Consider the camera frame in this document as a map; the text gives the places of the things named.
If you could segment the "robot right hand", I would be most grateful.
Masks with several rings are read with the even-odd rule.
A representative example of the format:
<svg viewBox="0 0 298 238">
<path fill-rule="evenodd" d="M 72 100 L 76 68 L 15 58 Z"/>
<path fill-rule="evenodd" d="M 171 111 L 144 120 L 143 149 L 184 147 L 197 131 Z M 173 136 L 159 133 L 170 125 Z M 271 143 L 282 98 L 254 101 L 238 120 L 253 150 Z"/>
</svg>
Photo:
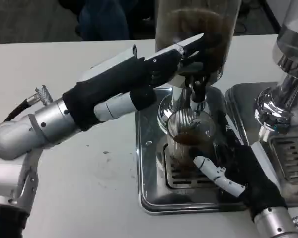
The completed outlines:
<svg viewBox="0 0 298 238">
<path fill-rule="evenodd" d="M 245 145 L 233 126 L 224 129 L 224 135 L 233 158 L 237 162 L 239 174 L 245 185 L 229 179 L 224 167 L 217 167 L 197 147 L 189 149 L 189 155 L 195 166 L 217 187 L 239 198 L 249 209 L 252 220 L 268 208 L 281 207 L 287 209 L 285 199 L 278 187 L 265 174 L 250 146 Z"/>
</svg>

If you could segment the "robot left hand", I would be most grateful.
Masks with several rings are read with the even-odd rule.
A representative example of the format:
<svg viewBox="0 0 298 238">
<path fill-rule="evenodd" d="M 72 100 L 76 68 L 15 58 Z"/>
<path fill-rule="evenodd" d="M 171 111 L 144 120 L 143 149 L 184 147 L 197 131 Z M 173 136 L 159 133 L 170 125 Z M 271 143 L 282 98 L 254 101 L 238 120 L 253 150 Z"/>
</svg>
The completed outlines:
<svg viewBox="0 0 298 238">
<path fill-rule="evenodd" d="M 218 52 L 223 43 L 219 33 L 200 33 L 148 58 L 138 58 L 133 45 L 87 71 L 75 87 L 62 95 L 63 102 L 78 128 L 87 131 L 100 123 L 94 107 L 118 94 L 155 88 L 176 75 L 212 85 L 224 70 L 223 54 Z"/>
</svg>

